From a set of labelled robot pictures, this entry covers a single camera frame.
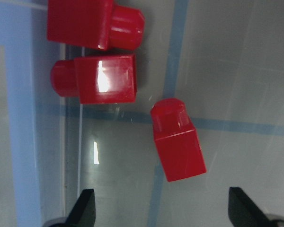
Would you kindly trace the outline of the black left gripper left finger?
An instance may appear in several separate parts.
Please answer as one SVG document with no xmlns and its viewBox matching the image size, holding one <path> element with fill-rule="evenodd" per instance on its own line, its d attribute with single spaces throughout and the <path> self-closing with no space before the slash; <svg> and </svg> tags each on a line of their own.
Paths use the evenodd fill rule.
<svg viewBox="0 0 284 227">
<path fill-rule="evenodd" d="M 85 189 L 81 192 L 65 224 L 70 227 L 93 227 L 95 221 L 95 192 L 93 189 Z"/>
</svg>

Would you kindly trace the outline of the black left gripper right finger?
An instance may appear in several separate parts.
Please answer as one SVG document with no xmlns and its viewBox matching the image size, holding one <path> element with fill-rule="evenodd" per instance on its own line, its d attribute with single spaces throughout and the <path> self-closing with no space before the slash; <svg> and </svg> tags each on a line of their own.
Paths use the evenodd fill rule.
<svg viewBox="0 0 284 227">
<path fill-rule="evenodd" d="M 234 227 L 277 226 L 239 187 L 229 188 L 228 217 Z"/>
</svg>

